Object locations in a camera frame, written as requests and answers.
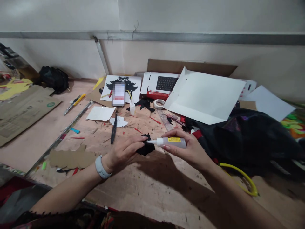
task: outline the white paper sheet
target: white paper sheet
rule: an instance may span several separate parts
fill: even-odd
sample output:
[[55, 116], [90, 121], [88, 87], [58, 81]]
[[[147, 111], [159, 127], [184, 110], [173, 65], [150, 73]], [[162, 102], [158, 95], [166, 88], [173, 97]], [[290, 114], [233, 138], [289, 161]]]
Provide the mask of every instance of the white paper sheet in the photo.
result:
[[264, 86], [259, 86], [248, 96], [243, 97], [243, 100], [255, 101], [258, 111], [268, 114], [277, 121], [282, 121], [295, 110], [293, 106], [276, 97]]
[[111, 118], [115, 108], [93, 107], [86, 119], [107, 121]]
[[[111, 118], [109, 120], [109, 122], [113, 125], [114, 124], [114, 121], [115, 121], [115, 118]], [[124, 117], [121, 117], [121, 116], [118, 116], [117, 117], [117, 127], [124, 127], [128, 124], [128, 122], [126, 122], [124, 120]]]
[[194, 120], [215, 124], [226, 121], [245, 82], [187, 70], [185, 67], [164, 108]]
[[[102, 96], [107, 95], [111, 92], [109, 89], [111, 86], [111, 82], [125, 82], [126, 83], [126, 90], [132, 91], [132, 98], [134, 103], [137, 103], [140, 99], [140, 89], [141, 89], [141, 81], [142, 78], [139, 76], [116, 76], [116, 75], [107, 75], [106, 81], [105, 81], [105, 87], [102, 92]], [[130, 97], [128, 92], [125, 93], [126, 103], [131, 103]], [[112, 101], [112, 97], [105, 96], [101, 98], [101, 100], [105, 101]]]

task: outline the hand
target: hand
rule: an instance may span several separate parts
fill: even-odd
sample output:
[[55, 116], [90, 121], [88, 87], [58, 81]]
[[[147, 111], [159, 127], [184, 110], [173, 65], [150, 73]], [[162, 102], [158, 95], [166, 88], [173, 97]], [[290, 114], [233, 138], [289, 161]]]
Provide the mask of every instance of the hand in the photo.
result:
[[111, 152], [102, 157], [102, 165], [105, 171], [110, 174], [116, 167], [129, 161], [135, 156], [136, 151], [144, 146], [143, 141], [146, 139], [145, 136], [137, 136], [117, 140]]
[[173, 145], [164, 145], [162, 148], [167, 152], [180, 157], [189, 163], [192, 167], [200, 171], [206, 171], [209, 165], [214, 162], [207, 155], [205, 150], [199, 144], [197, 139], [192, 134], [188, 134], [182, 130], [173, 129], [166, 132], [162, 137], [172, 137], [177, 136], [185, 139], [186, 148], [182, 149]]

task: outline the black pen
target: black pen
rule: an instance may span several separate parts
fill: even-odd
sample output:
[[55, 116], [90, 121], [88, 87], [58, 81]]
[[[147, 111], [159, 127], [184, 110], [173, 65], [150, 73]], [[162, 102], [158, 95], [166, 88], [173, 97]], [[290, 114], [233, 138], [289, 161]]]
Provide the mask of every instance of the black pen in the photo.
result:
[[115, 132], [117, 131], [117, 118], [118, 118], [118, 111], [115, 112], [115, 120], [114, 120], [114, 124], [113, 124], [113, 128], [112, 128], [112, 132], [111, 132], [110, 144], [113, 144], [114, 138], [115, 138]]

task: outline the phone screen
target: phone screen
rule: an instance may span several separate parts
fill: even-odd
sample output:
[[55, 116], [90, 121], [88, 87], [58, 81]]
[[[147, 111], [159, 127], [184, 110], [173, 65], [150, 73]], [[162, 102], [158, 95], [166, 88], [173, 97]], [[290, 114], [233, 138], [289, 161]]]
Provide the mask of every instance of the phone screen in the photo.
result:
[[115, 82], [112, 90], [112, 105], [124, 106], [126, 95], [126, 84], [124, 82]]

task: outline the glue bottle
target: glue bottle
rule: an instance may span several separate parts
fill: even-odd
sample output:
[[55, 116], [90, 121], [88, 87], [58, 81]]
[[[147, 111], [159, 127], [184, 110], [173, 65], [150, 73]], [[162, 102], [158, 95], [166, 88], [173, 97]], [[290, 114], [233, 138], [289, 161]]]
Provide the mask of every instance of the glue bottle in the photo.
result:
[[148, 140], [147, 143], [156, 144], [157, 146], [173, 145], [183, 149], [186, 148], [185, 139], [178, 137], [157, 138], [157, 140]]
[[133, 100], [131, 99], [131, 103], [129, 104], [130, 106], [130, 114], [131, 115], [135, 115], [136, 114], [136, 106], [135, 104], [133, 103]]

